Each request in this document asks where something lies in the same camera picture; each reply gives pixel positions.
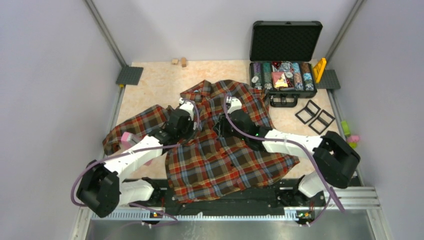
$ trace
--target plaid flannel shirt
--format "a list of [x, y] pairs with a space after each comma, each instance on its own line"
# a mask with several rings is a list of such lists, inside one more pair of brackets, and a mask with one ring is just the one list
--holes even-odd
[[[169, 186], [180, 202], [214, 200], [246, 188], [272, 185], [299, 163], [295, 156], [253, 151], [239, 138], [219, 137], [213, 127], [224, 112], [225, 93], [241, 101], [242, 110], [255, 124], [274, 127], [269, 105], [263, 101], [265, 93], [248, 84], [233, 80], [212, 84], [204, 80], [182, 92], [182, 98], [196, 103], [202, 128], [194, 139], [171, 149], [166, 156]], [[103, 140], [104, 152], [110, 155], [119, 150], [124, 132], [143, 138], [159, 128], [172, 111], [170, 106], [155, 105], [117, 125]]]

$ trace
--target black plastic frame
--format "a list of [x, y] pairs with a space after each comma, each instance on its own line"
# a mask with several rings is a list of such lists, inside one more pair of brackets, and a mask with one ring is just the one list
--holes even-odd
[[[316, 107], [317, 111], [313, 112], [308, 105], [312, 104]], [[304, 108], [302, 108], [300, 111], [296, 112], [295, 116], [303, 123], [303, 124], [307, 124], [311, 119], [315, 118], [315, 116], [320, 112], [321, 108], [312, 100], [307, 101], [306, 106]], [[303, 120], [299, 114], [303, 111], [306, 111], [311, 117], [308, 120]]]
[[[324, 119], [322, 119], [321, 118], [321, 114], [326, 114], [329, 118], [331, 118], [331, 121], [330, 122], [326, 122]], [[321, 134], [323, 134], [323, 132], [325, 131], [325, 130], [327, 130], [327, 128], [334, 122], [334, 120], [335, 120], [336, 118], [334, 117], [334, 116], [332, 116], [329, 112], [327, 112], [326, 110], [322, 110], [319, 114], [318, 114], [318, 116], [313, 120], [313, 121], [311, 121], [310, 123], [309, 123], [309, 127], [315, 132], [315, 133], [317, 133], [318, 135], [321, 135]], [[320, 132], [320, 131], [318, 131], [317, 129], [315, 129], [312, 125], [315, 123], [315, 121], [319, 121], [320, 123], [322, 123], [322, 125], [324, 125], [325, 126], [325, 128]]]

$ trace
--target black briefcase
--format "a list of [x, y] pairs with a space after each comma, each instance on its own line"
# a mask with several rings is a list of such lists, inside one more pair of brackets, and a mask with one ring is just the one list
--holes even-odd
[[250, 85], [265, 90], [270, 105], [292, 108], [317, 94], [311, 61], [319, 21], [256, 21], [250, 46]]

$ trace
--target white wall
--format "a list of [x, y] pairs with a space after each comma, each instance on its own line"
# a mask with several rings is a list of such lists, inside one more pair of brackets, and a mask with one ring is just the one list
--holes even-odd
[[120, 69], [82, 1], [0, 1], [1, 239], [69, 238]]
[[423, 239], [424, 1], [369, 0], [331, 60], [366, 183], [395, 239]]
[[125, 60], [249, 59], [252, 24], [321, 21], [322, 58], [355, 0], [95, 0]]

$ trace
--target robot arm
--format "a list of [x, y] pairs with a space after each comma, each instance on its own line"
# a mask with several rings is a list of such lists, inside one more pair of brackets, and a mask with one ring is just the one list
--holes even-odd
[[167, 152], [161, 147], [175, 145], [180, 139], [192, 135], [197, 127], [193, 122], [194, 106], [182, 98], [180, 104], [162, 128], [151, 131], [139, 143], [124, 151], [123, 156], [106, 160], [84, 174], [76, 192], [77, 198], [101, 218], [117, 206], [149, 200], [155, 190], [149, 182], [143, 179], [123, 181], [149, 160]]
[[[280, 132], [270, 127], [258, 126], [252, 122], [249, 115], [242, 110], [241, 102], [235, 97], [226, 99], [228, 115], [231, 122], [242, 132], [258, 138], [270, 140], [257, 140], [248, 138], [230, 125], [224, 115], [221, 116], [215, 130], [220, 135], [235, 136], [241, 138], [255, 151], [269, 153], [282, 153], [301, 158], [309, 156], [298, 145], [289, 143], [297, 142], [313, 156], [319, 171], [325, 181], [336, 188], [345, 189], [359, 164], [360, 156], [333, 131], [328, 131], [324, 136], [303, 136]], [[325, 189], [316, 171], [302, 177], [296, 186], [296, 191], [301, 192], [307, 198], [315, 196]]]

